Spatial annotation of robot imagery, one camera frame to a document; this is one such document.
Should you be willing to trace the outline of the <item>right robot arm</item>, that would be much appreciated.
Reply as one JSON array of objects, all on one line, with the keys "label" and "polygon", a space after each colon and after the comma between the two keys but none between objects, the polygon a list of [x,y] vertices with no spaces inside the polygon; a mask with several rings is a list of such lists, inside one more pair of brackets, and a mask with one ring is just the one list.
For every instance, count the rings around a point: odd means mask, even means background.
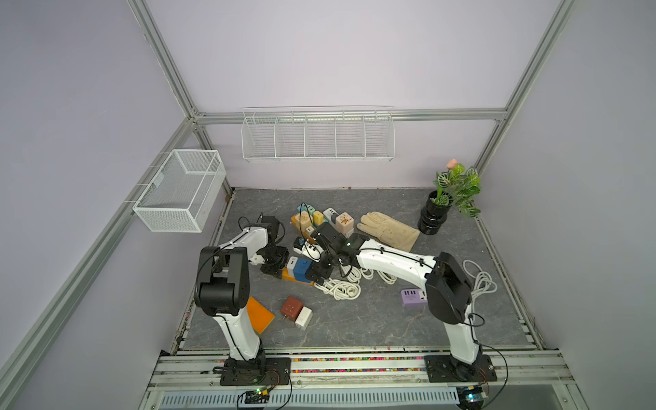
[{"label": "right robot arm", "polygon": [[473,283],[454,256],[413,254],[358,233],[345,237],[327,223],[310,239],[297,238],[294,249],[317,263],[309,274],[321,285],[337,268],[345,275],[358,268],[380,271],[423,290],[430,313],[444,324],[453,365],[472,367],[482,357],[475,339]]}]

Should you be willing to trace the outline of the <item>purple power strip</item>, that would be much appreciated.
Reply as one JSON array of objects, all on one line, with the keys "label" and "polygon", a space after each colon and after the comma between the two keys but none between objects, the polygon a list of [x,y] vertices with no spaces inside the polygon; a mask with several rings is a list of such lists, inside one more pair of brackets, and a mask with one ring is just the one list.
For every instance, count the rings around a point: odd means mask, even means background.
[{"label": "purple power strip", "polygon": [[427,304],[427,296],[421,289],[404,289],[400,293],[403,307],[418,307]]}]

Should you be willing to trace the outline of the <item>red cube socket adapter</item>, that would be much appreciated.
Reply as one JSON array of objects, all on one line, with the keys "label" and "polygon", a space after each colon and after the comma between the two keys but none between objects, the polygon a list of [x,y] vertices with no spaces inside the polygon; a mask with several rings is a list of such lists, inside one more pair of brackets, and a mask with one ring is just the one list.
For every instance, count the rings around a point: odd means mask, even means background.
[{"label": "red cube socket adapter", "polygon": [[280,308],[280,313],[291,321],[295,322],[304,308],[303,302],[296,299],[295,297],[287,297],[283,302],[282,307]]}]

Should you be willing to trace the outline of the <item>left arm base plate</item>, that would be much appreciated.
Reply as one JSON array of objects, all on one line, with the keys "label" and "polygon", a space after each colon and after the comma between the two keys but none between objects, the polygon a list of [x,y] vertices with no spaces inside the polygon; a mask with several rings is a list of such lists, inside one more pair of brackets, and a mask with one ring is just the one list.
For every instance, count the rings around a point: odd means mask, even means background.
[{"label": "left arm base plate", "polygon": [[229,358],[213,372],[220,374],[221,386],[255,386],[290,384],[291,359],[286,357],[240,361]]}]

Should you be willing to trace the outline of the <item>white usb charger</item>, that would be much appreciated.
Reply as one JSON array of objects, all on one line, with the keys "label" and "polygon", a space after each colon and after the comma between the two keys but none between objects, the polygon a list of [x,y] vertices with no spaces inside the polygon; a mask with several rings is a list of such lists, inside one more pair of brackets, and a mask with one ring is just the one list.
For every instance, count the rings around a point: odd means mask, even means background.
[{"label": "white usb charger", "polygon": [[303,330],[307,329],[313,315],[314,312],[312,309],[309,307],[303,307],[295,320],[296,327]]}]

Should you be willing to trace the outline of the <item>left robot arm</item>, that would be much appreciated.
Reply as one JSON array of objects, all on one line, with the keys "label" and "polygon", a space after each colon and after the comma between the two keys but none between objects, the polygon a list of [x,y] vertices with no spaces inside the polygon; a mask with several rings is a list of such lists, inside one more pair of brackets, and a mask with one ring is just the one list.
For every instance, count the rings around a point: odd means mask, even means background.
[{"label": "left robot arm", "polygon": [[233,239],[201,250],[194,301],[207,316],[215,319],[230,348],[230,358],[253,362],[261,355],[261,339],[253,329],[247,304],[250,298],[249,268],[281,278],[290,253],[279,243],[283,235],[280,221],[263,215],[246,225]]}]

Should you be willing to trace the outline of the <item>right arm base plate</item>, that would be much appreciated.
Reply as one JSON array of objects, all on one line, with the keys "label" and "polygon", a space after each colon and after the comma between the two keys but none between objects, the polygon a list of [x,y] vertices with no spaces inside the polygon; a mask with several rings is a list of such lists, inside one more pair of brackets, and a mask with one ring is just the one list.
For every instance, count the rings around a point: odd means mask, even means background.
[{"label": "right arm base plate", "polygon": [[430,383],[480,384],[498,380],[488,355],[479,354],[473,364],[456,360],[451,355],[427,355],[424,360]]}]

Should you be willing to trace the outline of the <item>orange power strip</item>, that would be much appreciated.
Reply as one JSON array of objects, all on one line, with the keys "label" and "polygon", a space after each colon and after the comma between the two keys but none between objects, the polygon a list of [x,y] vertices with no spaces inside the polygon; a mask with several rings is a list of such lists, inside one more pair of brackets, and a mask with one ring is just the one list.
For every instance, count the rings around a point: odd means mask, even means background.
[{"label": "orange power strip", "polygon": [[304,277],[299,277],[297,278],[292,272],[290,272],[287,268],[284,268],[282,271],[282,279],[288,280],[290,282],[295,282],[299,284],[304,284],[304,285],[312,285],[312,281],[308,281]]}]

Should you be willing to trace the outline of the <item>blue cube socket adapter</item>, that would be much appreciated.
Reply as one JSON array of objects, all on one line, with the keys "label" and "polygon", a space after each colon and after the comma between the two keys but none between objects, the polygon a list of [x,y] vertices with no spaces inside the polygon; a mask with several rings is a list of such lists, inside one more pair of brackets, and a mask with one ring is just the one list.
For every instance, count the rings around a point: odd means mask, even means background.
[{"label": "blue cube socket adapter", "polygon": [[307,272],[313,262],[309,259],[299,258],[293,268],[294,278],[297,282],[312,285],[313,281],[307,278]]}]

